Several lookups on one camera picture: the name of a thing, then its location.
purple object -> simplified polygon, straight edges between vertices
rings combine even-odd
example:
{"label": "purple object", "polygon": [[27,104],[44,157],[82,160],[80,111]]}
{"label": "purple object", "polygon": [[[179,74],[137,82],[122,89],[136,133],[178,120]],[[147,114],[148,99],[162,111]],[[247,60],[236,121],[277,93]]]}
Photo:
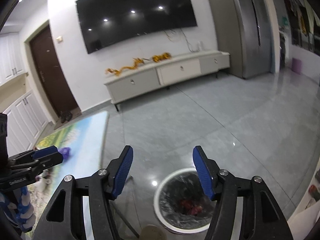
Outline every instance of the purple object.
{"label": "purple object", "polygon": [[292,67],[291,70],[297,74],[301,74],[302,70],[302,61],[297,58],[292,58]]}
{"label": "purple object", "polygon": [[71,150],[70,147],[63,147],[59,149],[59,152],[63,156],[63,160],[67,160],[69,158],[70,150]]}

television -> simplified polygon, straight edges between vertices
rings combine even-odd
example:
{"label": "television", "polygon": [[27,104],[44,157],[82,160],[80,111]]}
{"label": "television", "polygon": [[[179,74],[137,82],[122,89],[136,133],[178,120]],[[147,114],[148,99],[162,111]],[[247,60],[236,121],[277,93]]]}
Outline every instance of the television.
{"label": "television", "polygon": [[190,0],[77,0],[88,54],[153,32],[197,26]]}

stainless steel refrigerator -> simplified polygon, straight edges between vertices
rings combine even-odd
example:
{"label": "stainless steel refrigerator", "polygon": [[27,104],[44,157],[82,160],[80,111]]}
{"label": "stainless steel refrigerator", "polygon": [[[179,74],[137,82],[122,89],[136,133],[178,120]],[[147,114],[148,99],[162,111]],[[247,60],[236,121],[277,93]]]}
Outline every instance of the stainless steel refrigerator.
{"label": "stainless steel refrigerator", "polygon": [[264,0],[209,0],[219,50],[230,73],[250,78],[271,70],[271,28]]}

light switch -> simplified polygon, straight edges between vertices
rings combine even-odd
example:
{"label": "light switch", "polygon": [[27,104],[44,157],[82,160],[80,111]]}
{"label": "light switch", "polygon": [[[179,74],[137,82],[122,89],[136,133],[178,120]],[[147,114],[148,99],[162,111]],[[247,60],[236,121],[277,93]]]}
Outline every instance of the light switch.
{"label": "light switch", "polygon": [[56,40],[57,40],[58,43],[60,43],[60,42],[63,41],[63,38],[62,38],[62,36],[59,36],[58,38],[56,38]]}

gray tile floor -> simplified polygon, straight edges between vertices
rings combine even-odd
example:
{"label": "gray tile floor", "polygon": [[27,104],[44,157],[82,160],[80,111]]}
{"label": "gray tile floor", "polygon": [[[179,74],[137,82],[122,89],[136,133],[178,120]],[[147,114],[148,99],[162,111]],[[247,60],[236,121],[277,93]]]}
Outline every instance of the gray tile floor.
{"label": "gray tile floor", "polygon": [[[286,218],[305,193],[320,155],[319,86],[290,70],[250,80],[208,75],[124,102],[120,113],[105,104],[81,118],[101,109],[110,113],[103,164],[118,157],[124,145],[134,150],[133,179],[116,204],[138,232],[148,224],[160,225],[152,182],[193,166],[196,145],[235,176],[260,175]],[[134,238],[120,227],[125,239]],[[166,234],[168,239],[194,239]]]}

